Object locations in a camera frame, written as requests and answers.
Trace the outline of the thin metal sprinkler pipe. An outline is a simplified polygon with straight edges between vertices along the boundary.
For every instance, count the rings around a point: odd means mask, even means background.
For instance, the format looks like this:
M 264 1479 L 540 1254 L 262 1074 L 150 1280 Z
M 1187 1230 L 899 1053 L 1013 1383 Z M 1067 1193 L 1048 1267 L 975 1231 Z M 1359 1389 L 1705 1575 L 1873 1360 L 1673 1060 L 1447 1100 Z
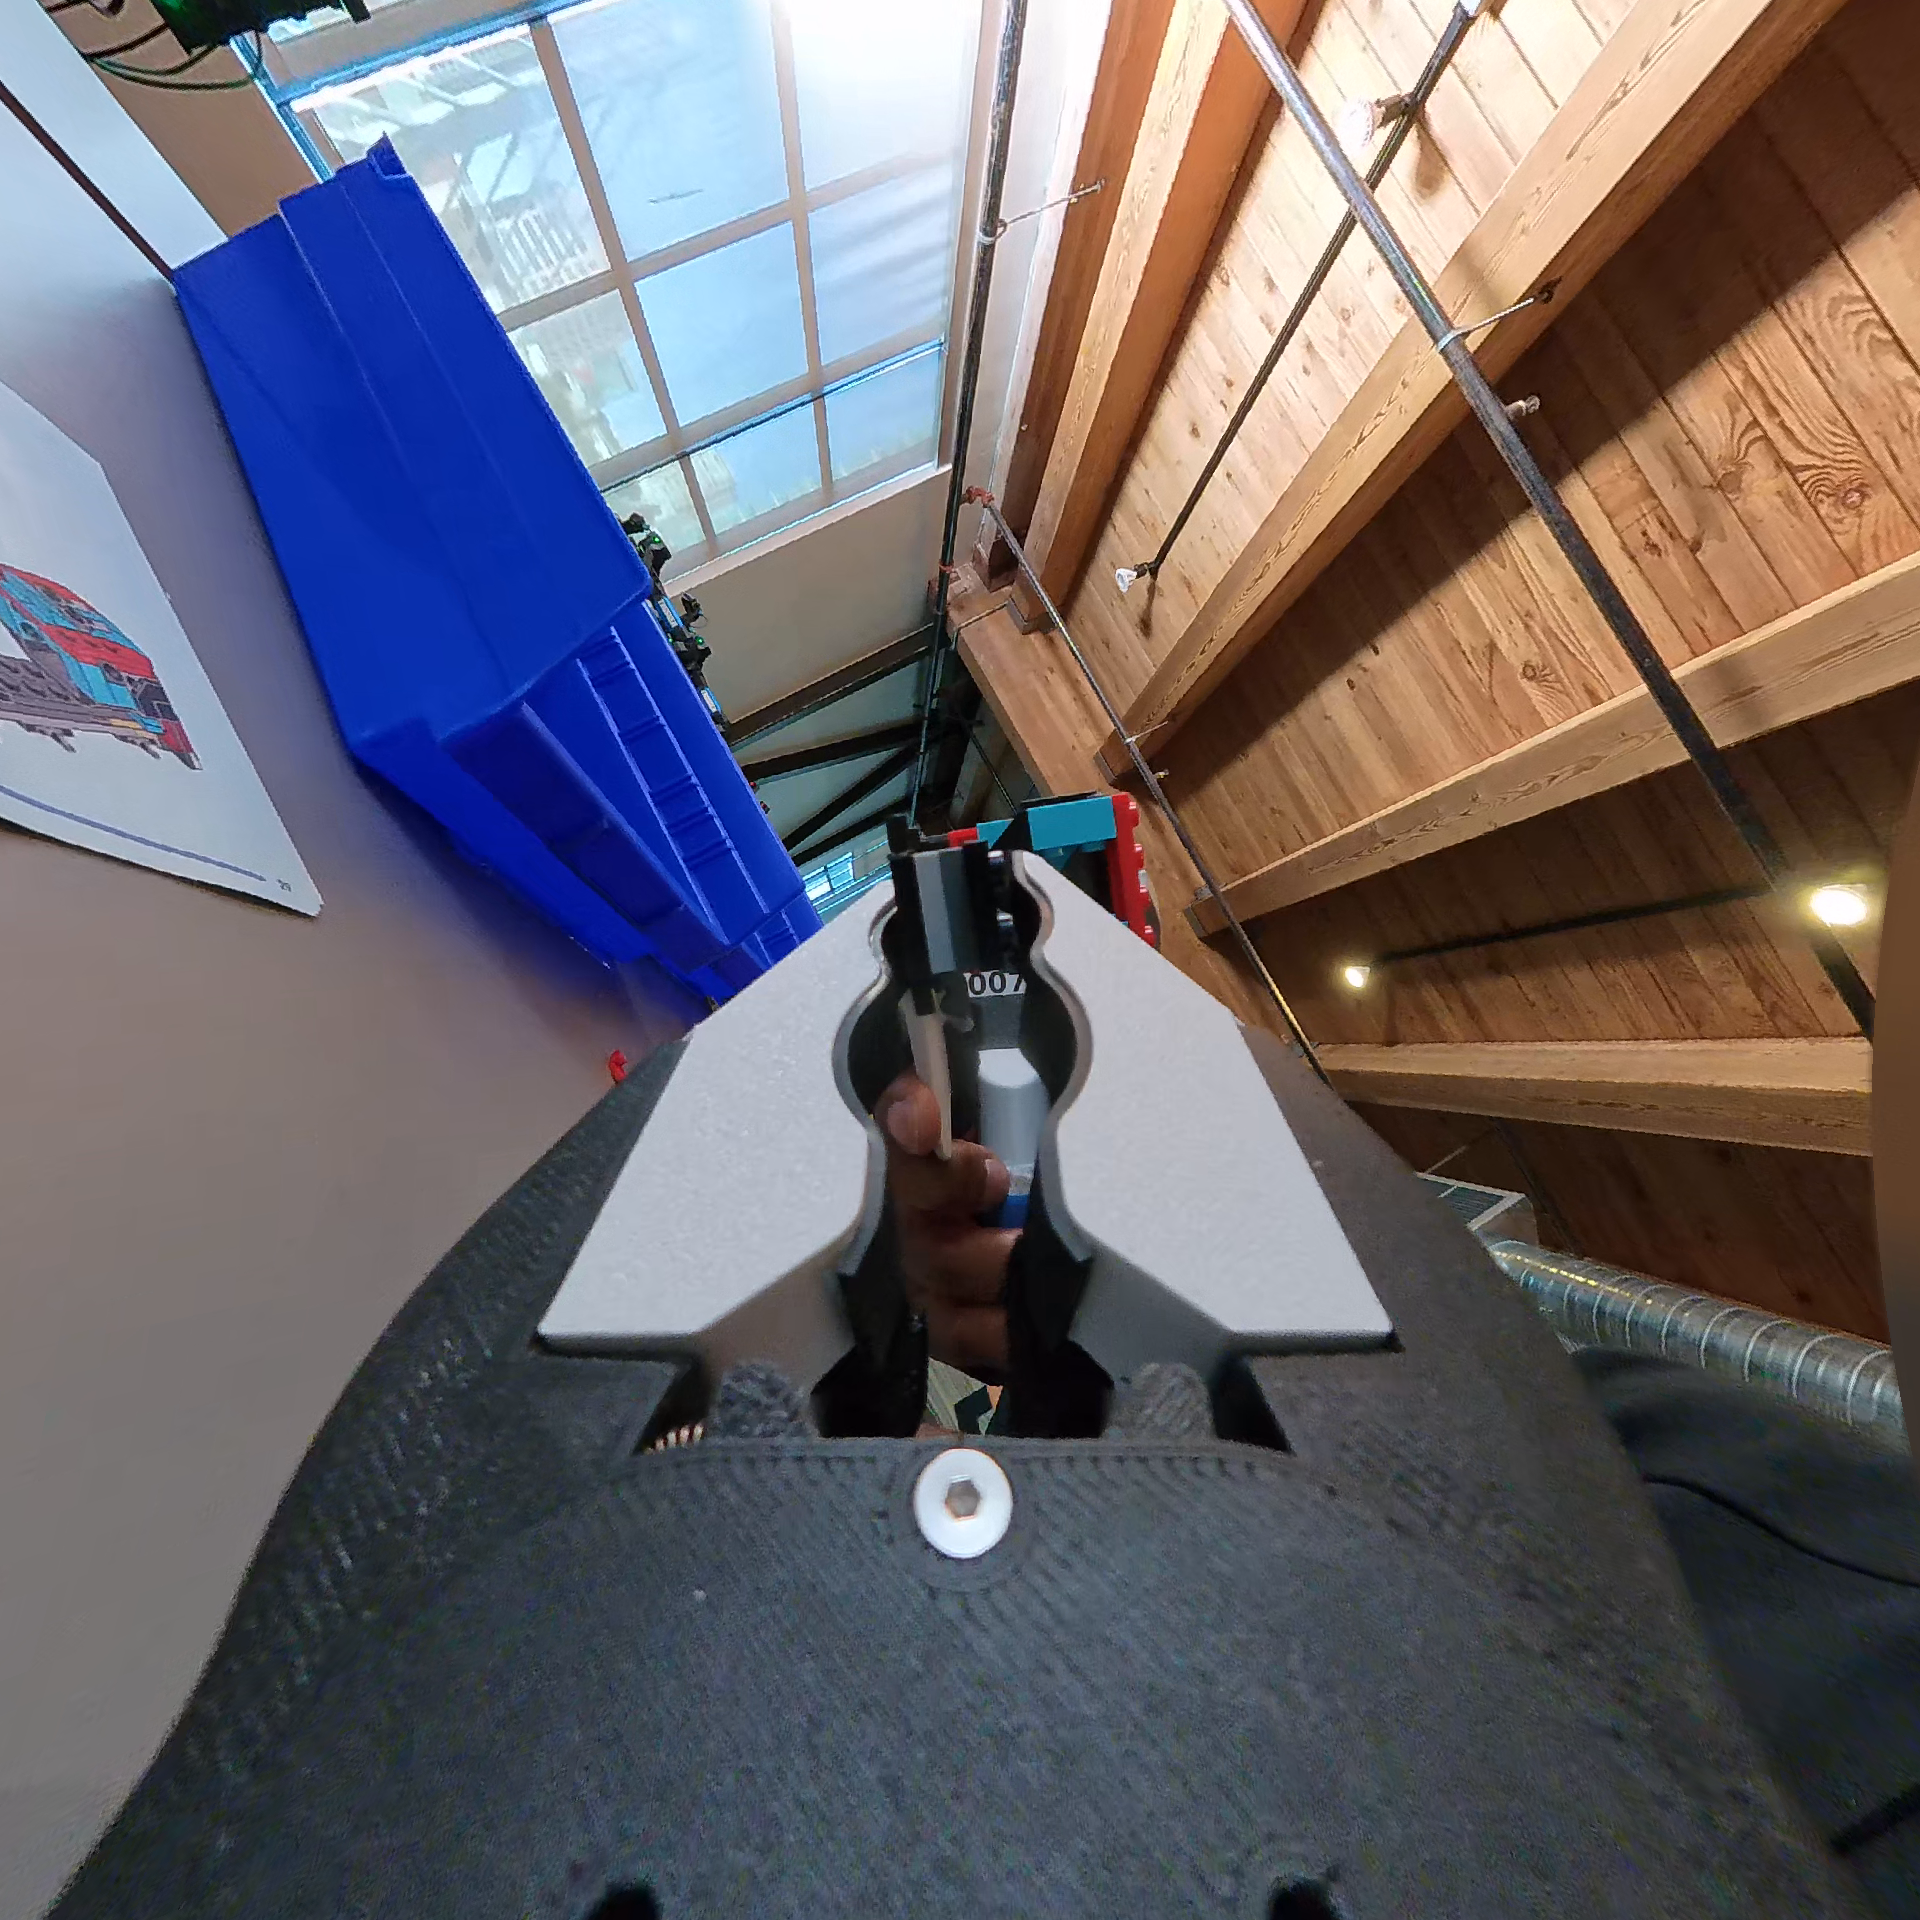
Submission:
M 1269 968 L 1269 962 L 1266 962 L 1266 958 L 1263 956 L 1263 951 L 1260 951 L 1259 944 L 1254 942 L 1252 934 L 1251 934 L 1248 927 L 1240 922 L 1240 918 L 1236 916 L 1236 910 L 1229 903 L 1229 898 L 1227 898 L 1227 894 L 1224 894 L 1223 883 L 1218 882 L 1218 877 L 1216 877 L 1212 865 L 1209 864 L 1209 860 L 1206 860 L 1206 858 L 1203 855 L 1203 851 L 1199 850 L 1192 833 L 1188 832 L 1188 826 L 1185 823 L 1185 820 L 1182 820 L 1182 815 L 1181 815 L 1181 810 L 1170 802 L 1170 798 L 1169 798 L 1169 793 L 1167 793 L 1167 789 L 1164 789 L 1164 781 L 1160 780 L 1160 776 L 1154 771 L 1154 767 L 1153 767 L 1153 765 L 1148 763 L 1148 760 L 1145 758 L 1145 753 L 1143 753 L 1143 750 L 1141 750 L 1141 745 L 1139 745 L 1139 739 L 1137 739 L 1132 734 L 1126 732 L 1126 720 L 1124 720 L 1120 707 L 1116 707 L 1116 703 L 1115 703 L 1115 699 L 1110 697 L 1107 685 L 1101 682 L 1098 673 L 1095 672 L 1093 661 L 1087 657 L 1087 653 L 1083 652 L 1083 647 L 1081 647 L 1079 641 L 1074 639 L 1072 630 L 1069 628 L 1069 624 L 1067 624 L 1067 619 L 1065 619 L 1058 604 L 1055 602 L 1055 598 L 1051 596 L 1051 592 L 1044 588 L 1041 571 L 1038 571 L 1036 566 L 1028 559 L 1028 553 L 1026 553 L 1024 546 L 1022 546 L 1021 538 L 1014 534 L 1013 526 L 1009 524 L 1003 507 L 999 505 L 996 496 L 994 496 L 990 490 L 986 490 L 986 487 L 967 485 L 967 487 L 959 493 L 959 499 L 961 499 L 961 504 L 964 504 L 964 505 L 979 505 L 979 507 L 982 510 L 986 521 L 989 521 L 989 524 L 992 526 L 992 530 L 996 531 L 996 535 L 1009 546 L 1009 550 L 1011 550 L 1011 553 L 1014 556 L 1014 561 L 1017 561 L 1017 566 L 1018 566 L 1018 570 L 1021 570 L 1021 578 L 1034 589 L 1034 593 L 1036 593 L 1036 598 L 1038 598 L 1038 602 L 1041 602 L 1041 606 L 1042 606 L 1042 611 L 1044 611 L 1048 624 L 1051 624 L 1053 630 L 1058 632 L 1058 636 L 1065 639 L 1065 644 L 1067 644 L 1067 647 L 1069 647 L 1069 653 L 1070 653 L 1070 657 L 1072 657 L 1072 664 L 1079 667 L 1079 672 L 1083 673 L 1084 682 L 1091 685 L 1091 689 L 1093 689 L 1098 705 L 1105 709 L 1105 714 L 1107 714 L 1107 718 L 1109 718 L 1109 721 L 1110 721 L 1110 732 L 1118 736 L 1120 748 L 1124 750 L 1126 760 L 1131 762 L 1134 774 L 1139 776 L 1141 784 L 1145 786 L 1148 798 L 1153 799 L 1153 804 L 1158 806 L 1158 810 L 1160 810 L 1162 815 L 1164 815 L 1164 822 L 1173 827 L 1174 835 L 1178 838 L 1182 850 L 1185 850 L 1187 855 L 1188 855 L 1188 862 L 1195 865 L 1195 870 L 1197 870 L 1197 873 L 1199 873 L 1199 877 L 1200 877 L 1200 882 L 1203 882 L 1203 890 L 1204 890 L 1206 898 L 1212 900 L 1212 906 L 1216 907 L 1218 916 L 1223 918 L 1223 922 L 1224 922 L 1227 927 L 1231 930 L 1232 937 L 1236 940 L 1236 946 L 1240 947 L 1240 951 L 1245 954 L 1245 958 L 1248 959 L 1248 963 L 1254 968 L 1254 972 L 1256 972 L 1256 975 L 1259 975 L 1259 979 L 1260 979 L 1260 986 L 1265 988 L 1269 1000 L 1272 1002 L 1272 1005 L 1276 1008 L 1279 1016 L 1281 1016 L 1282 1022 L 1285 1022 L 1285 1028 L 1286 1028 L 1286 1031 L 1288 1031 L 1288 1036 L 1291 1036 L 1291 1041 L 1294 1043 L 1297 1052 L 1307 1060 L 1309 1067 L 1320 1077 L 1320 1082 L 1323 1082 L 1326 1088 L 1334 1089 L 1332 1077 L 1331 1077 L 1329 1069 L 1326 1069 L 1325 1063 L 1323 1063 L 1323 1056 L 1320 1056 L 1317 1043 L 1312 1043 L 1312 1040 L 1310 1040 L 1309 1033 L 1307 1033 L 1307 1028 L 1302 1025 L 1302 1022 L 1300 1022 L 1299 1016 L 1294 1014 L 1291 1002 L 1286 1000 L 1286 995 L 1285 995 L 1279 979 L 1274 978 L 1272 969 Z

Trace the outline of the red teal grey brick model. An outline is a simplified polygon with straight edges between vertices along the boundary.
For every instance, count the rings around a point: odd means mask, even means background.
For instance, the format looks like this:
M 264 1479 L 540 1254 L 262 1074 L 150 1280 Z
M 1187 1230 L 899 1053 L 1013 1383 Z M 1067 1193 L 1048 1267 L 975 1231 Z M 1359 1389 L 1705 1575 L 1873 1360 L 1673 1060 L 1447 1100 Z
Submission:
M 1021 806 L 1000 822 L 925 832 L 886 822 L 895 934 L 888 968 L 928 1008 L 932 986 L 955 975 L 973 995 L 999 994 L 1026 972 L 1038 907 L 1022 903 L 1013 855 L 1046 862 L 1150 947 L 1160 946 L 1141 845 L 1141 804 L 1088 789 Z

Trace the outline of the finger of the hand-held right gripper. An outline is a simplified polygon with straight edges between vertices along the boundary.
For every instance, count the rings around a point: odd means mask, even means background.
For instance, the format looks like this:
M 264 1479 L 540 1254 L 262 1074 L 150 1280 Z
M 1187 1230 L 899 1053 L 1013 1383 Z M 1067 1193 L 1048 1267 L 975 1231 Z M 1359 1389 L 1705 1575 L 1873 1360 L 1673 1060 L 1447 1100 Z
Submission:
M 938 998 L 900 998 L 900 1020 L 909 1038 L 914 1075 L 930 1091 L 938 1111 L 938 1160 L 952 1158 L 952 1067 L 948 1053 L 948 1014 Z

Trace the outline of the large paned window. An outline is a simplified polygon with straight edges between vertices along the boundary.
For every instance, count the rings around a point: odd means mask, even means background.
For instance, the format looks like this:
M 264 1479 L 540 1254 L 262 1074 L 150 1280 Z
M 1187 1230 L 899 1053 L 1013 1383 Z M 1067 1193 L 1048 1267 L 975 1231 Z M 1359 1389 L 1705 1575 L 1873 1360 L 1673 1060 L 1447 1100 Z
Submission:
M 324 169 L 393 144 L 681 570 L 938 461 L 981 3 L 364 9 L 238 47 Z

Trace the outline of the grey desk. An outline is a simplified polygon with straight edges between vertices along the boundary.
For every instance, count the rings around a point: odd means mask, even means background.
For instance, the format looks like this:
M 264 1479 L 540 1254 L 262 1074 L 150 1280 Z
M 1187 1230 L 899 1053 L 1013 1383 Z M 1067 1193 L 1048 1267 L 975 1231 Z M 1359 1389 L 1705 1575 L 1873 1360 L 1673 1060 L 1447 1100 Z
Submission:
M 38 3 L 4 93 L 4 383 L 104 468 L 323 896 L 4 827 L 2 1854 L 37 1916 L 373 1338 L 700 1002 L 360 777 L 164 276 L 220 228 Z

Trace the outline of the black equipment with green lights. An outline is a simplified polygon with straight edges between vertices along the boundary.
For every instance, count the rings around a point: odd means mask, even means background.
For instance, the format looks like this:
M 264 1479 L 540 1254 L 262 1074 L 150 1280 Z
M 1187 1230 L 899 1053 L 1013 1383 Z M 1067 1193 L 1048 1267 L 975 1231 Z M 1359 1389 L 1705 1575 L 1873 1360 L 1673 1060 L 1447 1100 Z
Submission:
M 728 745 L 728 716 L 709 683 L 711 646 L 702 632 L 704 607 L 690 596 L 674 596 L 664 582 L 672 551 L 660 530 L 643 511 L 615 511 L 621 531 L 644 574 L 644 598 L 618 622 L 632 656 L 640 689 L 667 727 L 697 781 L 706 781 L 711 763 Z

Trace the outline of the silver spiral air duct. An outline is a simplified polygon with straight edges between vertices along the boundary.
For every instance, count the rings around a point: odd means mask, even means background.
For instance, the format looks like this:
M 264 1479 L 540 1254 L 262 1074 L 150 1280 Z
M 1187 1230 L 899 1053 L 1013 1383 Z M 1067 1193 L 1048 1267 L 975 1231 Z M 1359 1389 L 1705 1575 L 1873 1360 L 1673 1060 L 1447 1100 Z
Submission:
M 1890 1346 L 1516 1238 L 1484 1247 L 1572 1348 L 1659 1357 L 1762 1387 L 1909 1452 Z

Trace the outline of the blue plastic bin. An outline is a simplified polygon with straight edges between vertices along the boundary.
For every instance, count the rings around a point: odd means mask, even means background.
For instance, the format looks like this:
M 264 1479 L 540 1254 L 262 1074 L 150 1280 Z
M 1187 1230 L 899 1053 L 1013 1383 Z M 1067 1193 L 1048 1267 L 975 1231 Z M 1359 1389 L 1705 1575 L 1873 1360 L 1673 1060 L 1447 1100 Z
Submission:
M 389 139 L 174 272 L 350 753 L 618 965 L 821 919 L 658 582 Z

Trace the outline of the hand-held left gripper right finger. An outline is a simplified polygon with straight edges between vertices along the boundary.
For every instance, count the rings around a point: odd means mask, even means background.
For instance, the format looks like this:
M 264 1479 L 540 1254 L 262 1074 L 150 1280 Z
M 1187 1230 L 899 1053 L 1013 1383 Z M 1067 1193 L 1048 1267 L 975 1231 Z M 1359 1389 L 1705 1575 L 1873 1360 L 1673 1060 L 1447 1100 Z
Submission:
M 1291 1060 L 1026 851 L 1021 1038 L 1046 1117 L 1006 1299 L 1006 1431 L 1083 1438 L 1143 1368 L 1218 1396 L 1252 1357 L 1397 1332 L 1281 1100 Z

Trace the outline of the black rod with white spotlights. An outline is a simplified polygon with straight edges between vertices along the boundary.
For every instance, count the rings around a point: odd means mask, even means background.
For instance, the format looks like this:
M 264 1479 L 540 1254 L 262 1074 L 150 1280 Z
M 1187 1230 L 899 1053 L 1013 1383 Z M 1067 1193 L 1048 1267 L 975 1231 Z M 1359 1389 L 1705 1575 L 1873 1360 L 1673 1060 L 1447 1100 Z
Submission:
M 1444 22 L 1430 53 L 1426 56 L 1419 77 L 1406 89 L 1372 98 L 1352 98 L 1341 108 L 1332 127 L 1343 149 L 1349 156 L 1359 156 L 1364 159 L 1362 182 L 1367 187 L 1381 187 L 1381 182 L 1392 168 L 1400 148 L 1426 111 L 1429 100 L 1432 98 L 1436 85 L 1451 70 L 1453 60 L 1459 56 L 1472 22 L 1476 22 L 1488 8 L 1490 5 L 1487 1 L 1453 1 L 1453 11 L 1449 14 L 1449 19 Z M 1160 546 L 1150 558 L 1116 567 L 1116 588 L 1120 593 L 1129 593 L 1139 582 L 1156 579 L 1167 566 L 1176 541 L 1188 527 L 1191 515 L 1199 507 L 1209 483 L 1224 464 L 1231 447 L 1236 441 L 1236 436 L 1254 411 L 1254 405 L 1265 394 L 1269 381 L 1276 374 L 1288 345 L 1307 322 L 1315 299 L 1318 299 L 1323 294 L 1356 228 L 1356 213 L 1350 207 L 1345 209 L 1318 259 L 1312 264 L 1299 296 L 1293 299 L 1285 322 L 1269 343 L 1259 368 L 1251 376 L 1234 413 L 1227 420 L 1220 436 L 1216 437 L 1204 466 L 1199 471 L 1199 478 L 1188 490 L 1176 515 L 1173 515 L 1170 524 L 1167 526 Z

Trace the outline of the black ceiling pipe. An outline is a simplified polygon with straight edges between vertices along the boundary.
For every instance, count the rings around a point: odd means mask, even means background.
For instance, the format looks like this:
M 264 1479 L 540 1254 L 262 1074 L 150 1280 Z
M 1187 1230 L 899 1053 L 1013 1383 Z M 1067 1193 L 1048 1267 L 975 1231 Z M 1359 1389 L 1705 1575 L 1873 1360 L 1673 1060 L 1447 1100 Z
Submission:
M 932 652 L 925 677 L 923 723 L 914 762 L 914 777 L 910 781 L 909 795 L 909 818 L 914 826 L 923 823 L 934 716 L 943 701 L 943 685 L 947 676 L 948 604 L 952 599 L 959 574 L 959 521 L 969 487 L 967 466 L 973 441 L 982 355 L 986 348 L 989 306 L 994 285 L 996 244 L 1003 220 L 1000 209 L 1018 104 L 1028 9 L 1028 1 L 1009 1 L 1003 11 L 1003 30 L 989 113 L 984 174 L 977 194 L 977 203 L 973 207 L 973 282 L 967 299 L 964 348 L 959 363 L 948 491 L 943 511 L 938 563 L 932 579 Z

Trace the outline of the duct vent grille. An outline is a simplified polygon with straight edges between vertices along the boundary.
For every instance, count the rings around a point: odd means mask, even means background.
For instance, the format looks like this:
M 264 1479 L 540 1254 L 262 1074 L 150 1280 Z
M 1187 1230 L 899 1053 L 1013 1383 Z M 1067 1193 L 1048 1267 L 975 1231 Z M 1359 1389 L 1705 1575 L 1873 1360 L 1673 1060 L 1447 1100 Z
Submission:
M 1538 1216 L 1528 1193 L 1456 1179 L 1440 1172 L 1425 1172 L 1419 1178 L 1482 1242 L 1541 1244 Z

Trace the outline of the person's right hand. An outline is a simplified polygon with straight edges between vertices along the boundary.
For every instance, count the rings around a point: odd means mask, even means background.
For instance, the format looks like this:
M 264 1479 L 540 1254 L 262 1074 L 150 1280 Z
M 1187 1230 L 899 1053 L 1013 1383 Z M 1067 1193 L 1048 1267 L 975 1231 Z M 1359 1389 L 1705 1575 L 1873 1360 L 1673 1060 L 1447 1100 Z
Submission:
M 989 1222 L 1011 1191 L 1011 1172 L 971 1138 L 943 1151 L 934 1091 L 903 1069 L 877 1098 L 886 1191 L 909 1302 L 925 1315 L 928 1353 L 982 1381 L 1011 1360 L 1006 1280 L 1018 1231 Z

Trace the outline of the person's dark jacket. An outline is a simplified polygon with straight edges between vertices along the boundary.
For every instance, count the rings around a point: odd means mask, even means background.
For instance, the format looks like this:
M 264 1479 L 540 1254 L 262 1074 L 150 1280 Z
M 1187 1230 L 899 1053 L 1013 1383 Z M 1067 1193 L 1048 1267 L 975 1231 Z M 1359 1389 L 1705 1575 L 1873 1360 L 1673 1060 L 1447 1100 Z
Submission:
M 1764 1387 L 1572 1355 L 1774 1775 L 1879 1916 L 1918 1914 L 1913 1463 Z

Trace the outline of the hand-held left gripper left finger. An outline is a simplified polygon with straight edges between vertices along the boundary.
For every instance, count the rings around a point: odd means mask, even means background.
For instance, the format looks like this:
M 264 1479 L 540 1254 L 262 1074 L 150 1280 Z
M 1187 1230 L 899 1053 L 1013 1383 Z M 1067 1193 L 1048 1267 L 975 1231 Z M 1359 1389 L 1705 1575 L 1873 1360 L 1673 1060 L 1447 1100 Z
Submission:
M 893 913 L 875 885 L 690 1033 L 540 1317 L 549 1348 L 713 1381 L 765 1361 L 829 1431 L 920 1428 L 927 1338 L 873 1115 L 910 1067 Z

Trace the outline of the white instruction booklet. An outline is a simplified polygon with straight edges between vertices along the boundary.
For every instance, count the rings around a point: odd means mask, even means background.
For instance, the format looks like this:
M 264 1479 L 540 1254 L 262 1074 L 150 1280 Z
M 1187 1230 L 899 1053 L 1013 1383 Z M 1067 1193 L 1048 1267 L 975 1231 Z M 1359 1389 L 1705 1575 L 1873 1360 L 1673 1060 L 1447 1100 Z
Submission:
M 306 918 L 324 906 L 104 468 L 12 389 L 2 814 Z

